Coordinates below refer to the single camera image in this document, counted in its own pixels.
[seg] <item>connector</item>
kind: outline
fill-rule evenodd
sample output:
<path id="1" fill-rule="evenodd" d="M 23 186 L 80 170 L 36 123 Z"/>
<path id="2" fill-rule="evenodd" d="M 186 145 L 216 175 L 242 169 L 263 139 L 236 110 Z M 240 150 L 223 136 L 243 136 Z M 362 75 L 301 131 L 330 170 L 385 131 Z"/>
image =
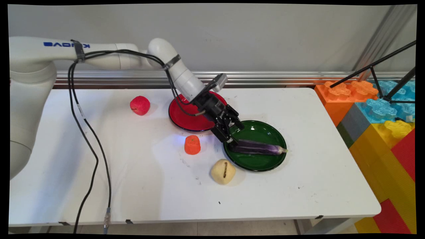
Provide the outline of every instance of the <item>connector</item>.
<path id="1" fill-rule="evenodd" d="M 108 233 L 109 223 L 111 222 L 111 208 L 106 209 L 105 220 L 103 221 L 103 234 Z"/>

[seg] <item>table leg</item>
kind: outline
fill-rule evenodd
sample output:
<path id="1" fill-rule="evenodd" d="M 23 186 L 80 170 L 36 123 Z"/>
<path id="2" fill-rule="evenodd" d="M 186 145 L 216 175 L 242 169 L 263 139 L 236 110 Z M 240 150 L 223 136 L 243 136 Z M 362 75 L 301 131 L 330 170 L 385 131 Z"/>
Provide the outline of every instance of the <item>table leg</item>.
<path id="1" fill-rule="evenodd" d="M 322 219 L 314 227 L 309 219 L 295 220 L 300 235 L 312 234 L 337 234 L 344 229 L 352 226 L 361 218 L 328 218 Z"/>

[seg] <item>gray wall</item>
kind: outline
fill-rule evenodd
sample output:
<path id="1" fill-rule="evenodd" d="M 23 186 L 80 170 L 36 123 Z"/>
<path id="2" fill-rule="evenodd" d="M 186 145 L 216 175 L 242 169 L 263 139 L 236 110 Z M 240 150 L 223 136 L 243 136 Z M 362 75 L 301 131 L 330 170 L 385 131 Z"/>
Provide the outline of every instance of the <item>gray wall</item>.
<path id="1" fill-rule="evenodd" d="M 151 39 L 162 37 L 194 71 L 350 71 L 388 8 L 250 3 L 8 5 L 8 30 L 9 36 L 135 43 L 140 50 Z M 69 64 L 58 62 L 57 67 L 66 70 Z M 84 69 L 93 68 L 78 66 Z"/>
<path id="2" fill-rule="evenodd" d="M 412 18 L 407 22 L 404 29 L 394 39 L 390 48 L 385 55 L 402 48 L 403 46 L 416 40 L 417 29 L 417 11 Z M 376 66 L 376 71 L 409 71 L 416 65 L 416 46 L 391 57 L 390 59 Z"/>

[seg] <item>white table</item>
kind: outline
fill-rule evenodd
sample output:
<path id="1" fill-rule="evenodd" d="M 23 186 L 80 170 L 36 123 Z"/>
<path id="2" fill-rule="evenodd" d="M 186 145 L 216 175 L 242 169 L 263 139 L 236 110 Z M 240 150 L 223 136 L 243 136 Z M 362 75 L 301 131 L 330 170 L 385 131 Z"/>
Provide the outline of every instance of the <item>white table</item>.
<path id="1" fill-rule="evenodd" d="M 312 89 L 220 92 L 240 120 L 272 125 L 289 149 L 284 162 L 272 171 L 250 172 L 236 166 L 236 175 L 226 186 L 209 175 L 214 163 L 226 158 L 222 144 L 210 131 L 188 132 L 171 122 L 170 89 L 76 92 L 108 160 L 111 223 L 345 218 L 330 226 L 335 228 L 348 218 L 374 216 L 381 210 Z M 138 95 L 150 100 L 145 116 L 130 110 L 130 101 Z M 103 224 L 108 203 L 105 164 L 94 136 L 80 122 L 99 156 L 99 166 L 79 224 Z M 197 155 L 184 152 L 184 139 L 191 134 L 201 141 Z M 52 90 L 31 158 L 10 181 L 9 226 L 74 224 L 94 165 L 71 115 L 68 90 Z"/>

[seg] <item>green plate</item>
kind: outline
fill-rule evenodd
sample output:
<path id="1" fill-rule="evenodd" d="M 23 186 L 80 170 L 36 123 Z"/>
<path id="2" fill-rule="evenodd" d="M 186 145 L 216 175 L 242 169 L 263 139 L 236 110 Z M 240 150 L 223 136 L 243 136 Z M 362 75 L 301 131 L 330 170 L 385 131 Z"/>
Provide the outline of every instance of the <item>green plate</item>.
<path id="1" fill-rule="evenodd" d="M 246 139 L 261 143 L 279 145 L 286 148 L 282 135 L 272 126 L 256 121 L 245 120 L 241 122 L 245 129 L 240 130 L 235 125 L 230 127 L 230 133 L 235 139 Z M 224 143 L 224 151 L 237 166 L 250 171 L 269 171 L 279 166 L 285 159 L 286 153 L 280 155 L 241 154 L 231 151 L 228 143 Z"/>

